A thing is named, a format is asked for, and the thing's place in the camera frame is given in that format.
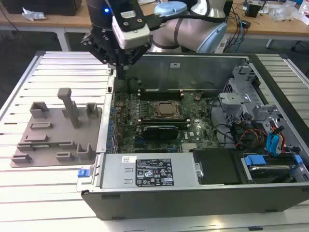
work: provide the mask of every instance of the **gray carpet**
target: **gray carpet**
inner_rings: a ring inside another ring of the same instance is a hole
[[[84,51],[80,46],[83,35],[70,33],[73,51]],[[265,48],[267,40],[245,39],[238,53],[287,54],[306,73],[309,69],[309,50],[298,46],[295,52],[290,48],[295,41],[275,41],[271,49]],[[51,32],[14,32],[14,39],[0,42],[0,107],[17,84],[19,78],[37,51],[61,51],[56,35]]]

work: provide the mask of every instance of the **power supply label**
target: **power supply label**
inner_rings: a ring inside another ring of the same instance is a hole
[[[137,159],[135,164],[135,184],[138,187],[174,185],[174,175],[170,159]]]

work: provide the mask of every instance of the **wooden desk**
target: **wooden desk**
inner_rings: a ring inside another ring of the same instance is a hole
[[[241,2],[243,2],[243,0],[234,0],[233,7],[235,12],[242,20],[251,22],[251,26],[248,29],[246,37],[250,37],[250,35],[309,37],[309,26],[297,19],[291,21],[275,22],[270,15],[266,14],[258,14],[256,18],[246,17],[245,11],[241,10],[242,5],[237,6],[237,4]],[[235,30],[235,22],[232,19],[229,19],[227,33],[234,33]]]
[[[243,0],[234,0],[234,8],[241,19],[251,22],[246,38],[255,39],[273,39],[273,40],[309,40],[309,26],[303,22],[295,19],[292,21],[274,22],[271,16],[263,14],[258,15],[257,18],[250,18],[245,16],[245,12],[241,10],[241,5],[238,3]],[[154,12],[156,3],[144,4],[141,8],[145,15],[150,15]],[[90,31],[91,22],[88,14],[88,9],[85,0],[83,0],[80,10],[76,16],[61,16],[61,15],[47,15],[46,20],[36,20],[31,22],[25,19],[20,14],[5,15],[9,20],[19,29],[26,31],[52,31],[58,36],[59,43],[63,51],[70,51],[70,44],[66,36],[67,32],[86,33]],[[237,26],[233,20],[228,21],[227,35],[234,34]],[[15,30],[14,27],[0,12],[0,30]]]

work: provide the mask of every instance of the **barcode label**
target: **barcode label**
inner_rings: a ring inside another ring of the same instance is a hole
[[[135,163],[136,156],[122,156],[122,163]]]

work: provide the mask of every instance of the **blue wire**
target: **blue wire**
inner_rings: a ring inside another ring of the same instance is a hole
[[[240,25],[240,32],[241,32],[241,37],[240,37],[240,40],[238,42],[238,45],[237,47],[235,48],[235,50],[233,51],[233,53],[236,53],[237,50],[239,49],[240,47],[240,44],[241,42],[243,41],[243,26],[242,26],[242,23],[241,23],[241,19],[238,17],[238,21],[239,21],[239,25]]]

